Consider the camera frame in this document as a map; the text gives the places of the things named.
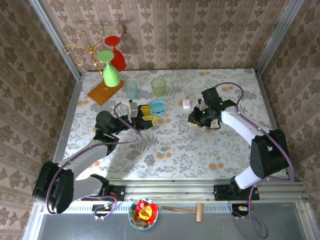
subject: small white box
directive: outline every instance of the small white box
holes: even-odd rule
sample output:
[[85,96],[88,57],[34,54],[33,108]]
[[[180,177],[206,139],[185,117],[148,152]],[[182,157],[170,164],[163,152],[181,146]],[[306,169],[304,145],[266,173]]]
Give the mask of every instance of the small white box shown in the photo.
[[191,108],[191,102],[190,102],[189,99],[183,100],[183,101],[182,101],[182,105],[183,105],[183,108],[184,108],[184,109],[189,109],[189,108]]

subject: patterned wallpaper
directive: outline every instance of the patterned wallpaper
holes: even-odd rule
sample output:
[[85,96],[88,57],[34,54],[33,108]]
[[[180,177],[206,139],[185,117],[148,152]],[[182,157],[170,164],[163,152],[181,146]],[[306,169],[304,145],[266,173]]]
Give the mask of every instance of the patterned wallpaper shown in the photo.
[[320,226],[319,0],[304,0],[262,78]]
[[28,1],[0,1],[0,239],[22,239],[75,80]]
[[[255,68],[288,2],[42,0],[65,44],[84,46],[79,30],[121,37],[127,70]],[[85,57],[80,70],[95,71]]]

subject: glass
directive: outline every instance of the glass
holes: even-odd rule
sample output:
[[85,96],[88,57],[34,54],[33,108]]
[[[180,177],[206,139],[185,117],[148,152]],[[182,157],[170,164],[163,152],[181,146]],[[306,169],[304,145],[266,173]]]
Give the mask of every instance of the glass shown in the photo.
[[106,66],[103,69],[102,76],[104,79],[105,85],[110,88],[118,86],[120,83],[120,77],[117,69],[112,66],[109,62],[115,57],[115,54],[112,51],[102,51],[98,54],[97,59],[106,63]]
[[151,87],[156,97],[162,97],[166,92],[166,81],[161,77],[156,77],[151,81]]
[[138,84],[134,80],[127,80],[124,83],[124,90],[129,99],[136,99],[138,96]]
[[110,61],[110,64],[114,66],[118,72],[121,72],[126,69],[125,57],[121,52],[116,49],[116,45],[120,43],[120,38],[118,36],[108,36],[104,43],[108,46],[113,47],[114,58]]

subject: cable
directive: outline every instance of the cable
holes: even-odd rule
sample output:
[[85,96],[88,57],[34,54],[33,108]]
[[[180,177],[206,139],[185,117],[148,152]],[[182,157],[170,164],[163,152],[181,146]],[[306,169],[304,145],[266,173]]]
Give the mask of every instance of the cable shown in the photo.
[[[114,200],[114,204],[112,205],[112,209],[110,210],[110,212],[107,213],[106,215],[100,217],[100,219],[102,219],[102,220],[105,219],[105,218],[107,218],[107,217],[109,217],[109,215],[112,214],[112,213],[116,210],[116,208],[117,208],[118,200],[117,200],[115,197],[113,197],[113,196],[86,196],[86,198],[89,198],[89,199],[113,199],[113,200]],[[105,208],[105,205],[102,205],[102,206],[100,206],[100,207],[97,207],[97,208],[94,210],[93,216],[95,217],[96,220],[99,219],[99,217],[97,216],[97,212],[98,212],[99,210],[104,209],[104,208]]]
[[207,126],[205,126],[205,128],[208,129],[208,130],[218,130],[218,129],[220,129],[221,125],[220,125],[220,121],[219,120],[218,120],[218,125],[219,125],[219,127],[207,127]]
[[138,135],[139,135],[139,139],[136,140],[136,141],[129,141],[129,142],[102,142],[102,143],[97,143],[95,145],[92,145],[90,147],[87,147],[81,151],[79,151],[77,154],[75,154],[73,157],[71,157],[67,162],[65,162],[56,172],[55,174],[53,175],[53,178],[49,184],[49,187],[48,187],[48,191],[46,193],[46,196],[45,196],[45,206],[46,206],[46,209],[48,211],[48,213],[50,215],[54,215],[56,214],[56,212],[54,211],[51,211],[50,207],[49,207],[49,198],[50,198],[50,193],[52,191],[52,187],[58,177],[58,175],[60,174],[60,172],[62,171],[62,169],[64,169],[66,166],[68,166],[69,164],[71,164],[75,159],[77,159],[78,157],[80,157],[82,154],[86,153],[87,151],[93,149],[93,148],[96,148],[96,147],[99,147],[99,146],[107,146],[107,145],[121,145],[121,144],[137,144],[139,143],[141,140],[142,140],[142,135],[141,133],[135,129],[133,126],[131,126],[130,124],[128,124],[127,122],[125,122],[121,117],[119,117],[119,115],[116,113],[116,110],[117,110],[117,107],[121,105],[121,102],[119,102],[118,104],[115,105],[114,109],[113,109],[113,113],[114,115],[117,117],[117,119],[119,119],[120,122],[122,122],[124,125],[126,125],[127,127],[133,129]]
[[118,201],[120,200],[120,199],[119,199],[119,195],[116,194],[115,192],[111,191],[110,194],[111,194],[112,197],[116,197],[116,199],[117,199]]
[[[263,179],[261,179],[260,181],[256,182],[254,185],[252,185],[251,187],[251,190],[250,190],[250,194],[249,194],[249,199],[248,199],[248,207],[249,207],[249,218],[251,220],[251,224],[253,226],[253,229],[254,231],[256,232],[256,234],[261,238],[261,239],[266,239],[268,236],[269,236],[269,232],[268,232],[268,228],[266,226],[266,224],[262,221],[262,219],[260,219],[259,217],[257,216],[253,216],[251,214],[251,210],[252,210],[252,195],[253,195],[253,192],[254,192],[254,189],[255,189],[255,185],[258,185],[258,184],[261,184],[263,183],[265,180],[269,180],[269,179],[273,179],[273,180],[279,180],[279,181],[282,181],[282,182],[294,182],[295,181],[295,178],[296,178],[296,172],[295,172],[295,168],[294,168],[294,165],[290,159],[290,157],[288,156],[288,154],[286,153],[286,151],[279,145],[279,143],[277,143],[276,140],[274,140],[266,131],[264,131],[261,127],[259,127],[258,125],[256,125],[254,122],[252,122],[249,118],[247,118],[245,115],[243,115],[240,111],[239,111],[239,102],[240,100],[243,98],[243,96],[245,95],[245,91],[243,90],[243,88],[234,83],[234,82],[230,82],[230,81],[226,81],[226,82],[222,82],[222,83],[219,83],[217,85],[214,86],[214,88],[220,86],[220,85],[224,85],[224,84],[231,84],[231,85],[235,85],[237,86],[240,91],[241,91],[241,95],[240,97],[238,98],[236,104],[235,104],[235,109],[236,109],[236,112],[237,112],[237,115],[243,119],[245,122],[247,122],[248,124],[250,124],[251,126],[253,126],[255,129],[257,129],[258,131],[260,131],[261,133],[263,133],[264,135],[266,135],[266,137],[279,149],[279,151],[282,153],[282,155],[284,156],[284,158],[286,159],[286,161],[288,162],[288,165],[289,165],[289,168],[290,168],[290,171],[291,171],[291,177],[289,179],[282,179],[282,178],[278,178],[278,177],[274,177],[274,176],[268,176],[268,177],[265,177]],[[262,236],[258,230],[256,229],[256,226],[254,224],[254,219],[256,219],[257,221],[260,221],[262,223],[262,225],[264,226],[264,229],[266,231],[266,234],[265,236]]]

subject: wooden toy hammer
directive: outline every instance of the wooden toy hammer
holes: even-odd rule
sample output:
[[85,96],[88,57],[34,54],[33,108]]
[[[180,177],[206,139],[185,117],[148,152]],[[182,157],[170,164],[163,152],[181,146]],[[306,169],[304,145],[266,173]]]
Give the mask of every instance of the wooden toy hammer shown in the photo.
[[171,206],[162,206],[162,209],[165,210],[171,210],[175,212],[184,212],[184,213],[191,213],[191,214],[196,214],[196,221],[198,223],[202,223],[204,221],[204,204],[203,203],[198,203],[196,206],[196,211],[193,210],[188,210],[188,209],[182,209],[182,208],[177,208],[177,207],[171,207]]

